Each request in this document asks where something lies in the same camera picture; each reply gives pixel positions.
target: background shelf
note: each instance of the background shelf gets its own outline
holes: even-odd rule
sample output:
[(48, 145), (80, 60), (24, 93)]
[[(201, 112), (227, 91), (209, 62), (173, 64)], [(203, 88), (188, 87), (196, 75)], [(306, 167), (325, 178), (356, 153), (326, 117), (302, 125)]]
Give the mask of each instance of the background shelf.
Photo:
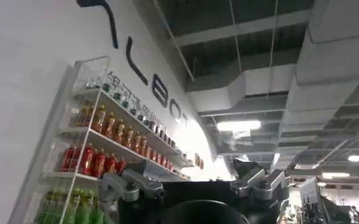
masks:
[[(157, 164), (155, 161), (147, 159), (128, 149), (127, 147), (87, 127), (66, 128), (62, 130), (60, 134), (61, 136), (73, 136), (73, 134), (78, 135), (79, 133), (84, 132), (87, 133), (87, 144), (92, 143), (95, 149), (104, 149), (105, 153), (114, 153), (117, 158), (124, 157), (124, 159), (128, 162), (130, 161), (133, 163), (139, 163), (146, 160), (147, 166), (144, 172), (150, 177), (158, 177), (159, 180), (162, 181), (189, 181), (188, 179), (183, 178), (178, 174), (170, 171), (169, 169)], [(72, 172), (47, 172), (46, 174), (47, 177), (58, 178), (70, 178), (72, 177), (72, 175)], [(94, 179), (95, 177), (90, 177), (77, 173), (77, 178)]]
[(124, 120), (126, 126), (131, 125), (135, 131), (139, 131), (141, 135), (145, 135), (148, 139), (148, 145), (162, 155), (167, 156), (174, 166), (178, 168), (193, 167), (185, 158), (178, 154), (167, 142), (163, 141), (147, 126), (140, 122), (129, 111), (124, 109), (117, 101), (115, 101), (106, 92), (100, 89), (83, 89), (76, 91), (73, 95), (75, 97), (82, 97), (89, 102), (95, 102), (100, 93), (99, 104), (104, 104), (105, 108), (109, 112), (114, 112), (115, 117)]

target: hanging wire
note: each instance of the hanging wire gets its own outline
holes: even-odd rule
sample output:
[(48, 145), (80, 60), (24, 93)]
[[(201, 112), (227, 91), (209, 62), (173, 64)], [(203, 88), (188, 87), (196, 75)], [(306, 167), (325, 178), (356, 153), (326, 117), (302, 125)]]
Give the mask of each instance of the hanging wire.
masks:
[(238, 54), (239, 73), (241, 73), (242, 70), (241, 70), (240, 49), (239, 49), (239, 42), (238, 42), (238, 30), (236, 27), (235, 14), (233, 12), (232, 0), (229, 0), (229, 7), (230, 7), (230, 15), (232, 17), (232, 22), (233, 22), (233, 28), (235, 29), (235, 43), (236, 43), (236, 52)]
[(272, 83), (272, 55), (274, 52), (274, 38), (275, 38), (275, 27), (277, 26), (277, 12), (278, 12), (278, 0), (275, 0), (275, 7), (274, 7), (274, 24), (272, 26), (272, 40), (271, 40), (271, 49), (270, 49), (270, 62), (269, 62), (269, 73), (270, 73), (270, 78), (269, 78), (269, 86), (268, 86), (268, 90), (267, 90), (267, 95), (266, 98), (269, 98), (269, 93), (270, 93), (270, 89), (271, 89), (271, 83)]
[(178, 44), (177, 44), (177, 41), (175, 40), (174, 34), (172, 34), (172, 31), (171, 31), (171, 29), (170, 29), (170, 27), (169, 27), (169, 25), (168, 25), (168, 23), (167, 23), (166, 17), (165, 17), (165, 15), (164, 15), (162, 9), (161, 9), (160, 6), (159, 6), (159, 2), (157, 2), (157, 0), (154, 0), (154, 3), (155, 3), (155, 6), (156, 6), (157, 11), (158, 11), (158, 13), (159, 13), (160, 19), (163, 21), (163, 23), (164, 23), (164, 25), (165, 25), (165, 27), (166, 27), (166, 29), (167, 29), (167, 31), (168, 31), (168, 34), (169, 34), (169, 36), (170, 36), (172, 42), (174, 43), (175, 48), (177, 49), (178, 54), (179, 54), (179, 57), (180, 57), (180, 59), (182, 60), (183, 65), (185, 66), (185, 69), (186, 69), (187, 73), (189, 73), (189, 76), (190, 76), (191, 81), (195, 82), (196, 79), (194, 78), (193, 73), (190, 71), (190, 68), (189, 68), (189, 66), (187, 65), (185, 56), (183, 56), (183, 53), (182, 53), (182, 51), (180, 50), (180, 48), (179, 48), (179, 46), (178, 46)]

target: concrete ceiling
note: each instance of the concrete ceiling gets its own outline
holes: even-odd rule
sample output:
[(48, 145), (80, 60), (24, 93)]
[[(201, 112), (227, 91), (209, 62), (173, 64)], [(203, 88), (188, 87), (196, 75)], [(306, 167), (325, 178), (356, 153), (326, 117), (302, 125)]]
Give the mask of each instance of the concrete ceiling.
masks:
[[(328, 182), (359, 186), (359, 163), (347, 160), (359, 155), (359, 0), (279, 0), (276, 14), (274, 0), (231, 3), (157, 3), (167, 25), (160, 38), (182, 56), (179, 70), (188, 68), (183, 87), (217, 154), (230, 168), (245, 155), (267, 169), (289, 169), (297, 181), (349, 172)], [(249, 137), (216, 129), (253, 119), (262, 125)]]

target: ceiling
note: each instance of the ceiling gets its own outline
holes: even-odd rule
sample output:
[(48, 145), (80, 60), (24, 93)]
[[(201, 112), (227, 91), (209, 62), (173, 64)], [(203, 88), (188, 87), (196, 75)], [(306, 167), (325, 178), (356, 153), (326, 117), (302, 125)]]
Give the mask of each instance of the ceiling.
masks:
[[(347, 53), (335, 50), (343, 47), (328, 48), (329, 40), (321, 42), (322, 49), (311, 46), (317, 39), (320, 43), (321, 38), (329, 38), (321, 34), (331, 28), (316, 24), (323, 33), (308, 35), (312, 24), (318, 23), (313, 18), (319, 11), (324, 13), (322, 7), (329, 10), (337, 3), (159, 0), (156, 8), (139, 2), (154, 23), (162, 49), (175, 52), (172, 57), (162, 50), (181, 74), (178, 79), (184, 80), (183, 88), (215, 139), (217, 154), (233, 174), (232, 160), (240, 158), (266, 169), (288, 169), (297, 183), (323, 171), (349, 172), (349, 178), (324, 181), (334, 187), (359, 187), (359, 162), (347, 160), (349, 155), (359, 155), (359, 76), (348, 67), (359, 57), (349, 48), (351, 58), (336, 61), (336, 56)], [(163, 16), (156, 18), (159, 10)], [(306, 58), (309, 54), (314, 59)], [(346, 67), (330, 69), (335, 61)], [(221, 121), (245, 120), (259, 120), (261, 128), (240, 139), (216, 128)], [(276, 153), (280, 154), (277, 163)], [(303, 169), (313, 165), (315, 169)]]

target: ceiling light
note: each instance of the ceiling light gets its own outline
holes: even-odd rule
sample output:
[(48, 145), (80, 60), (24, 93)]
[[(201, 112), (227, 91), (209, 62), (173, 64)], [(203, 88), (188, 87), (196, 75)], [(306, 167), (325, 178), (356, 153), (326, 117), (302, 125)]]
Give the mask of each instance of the ceiling light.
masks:
[(260, 121), (227, 121), (217, 124), (219, 131), (248, 131), (260, 128)]
[(350, 162), (359, 162), (359, 155), (351, 155), (349, 156), (348, 160)]
[(349, 173), (323, 173), (323, 177), (349, 177)]
[(324, 178), (324, 179), (327, 179), (327, 180), (331, 180), (331, 179), (332, 179), (332, 176), (323, 175), (323, 178)]
[(327, 185), (327, 184), (324, 183), (324, 182), (318, 182), (318, 186), (319, 186), (319, 187), (325, 187), (325, 185)]
[(296, 164), (294, 168), (299, 170), (311, 170), (316, 169), (318, 166), (319, 164)]

